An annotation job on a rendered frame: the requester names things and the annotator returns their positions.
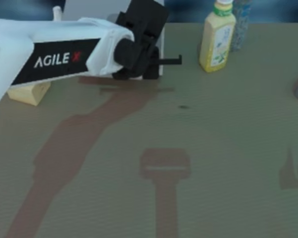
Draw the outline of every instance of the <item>bottle cap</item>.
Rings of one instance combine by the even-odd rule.
[[[223,5],[229,5],[233,3],[233,0],[217,0],[217,2]]]

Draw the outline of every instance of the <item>beige block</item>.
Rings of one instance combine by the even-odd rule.
[[[10,99],[37,106],[51,86],[51,82],[39,83],[25,87],[9,89],[7,94]]]

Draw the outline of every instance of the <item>white robotic arm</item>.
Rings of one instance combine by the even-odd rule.
[[[81,18],[61,21],[0,19],[0,100],[10,87],[72,76],[127,80],[157,79],[159,65],[182,64],[182,58],[159,59],[157,40],[168,18],[154,0],[131,0],[115,23]]]

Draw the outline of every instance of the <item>bottle label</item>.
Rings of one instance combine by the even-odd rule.
[[[233,29],[233,25],[226,25],[215,32],[211,66],[217,66],[226,61]]]
[[[221,10],[221,9],[218,9],[216,6],[214,6],[213,12],[217,16],[230,16],[232,14],[232,8],[228,10]]]

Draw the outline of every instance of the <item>brown table surface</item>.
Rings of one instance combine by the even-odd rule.
[[[0,238],[298,238],[298,24],[251,25],[212,74],[201,32],[167,26],[158,84],[1,101]]]

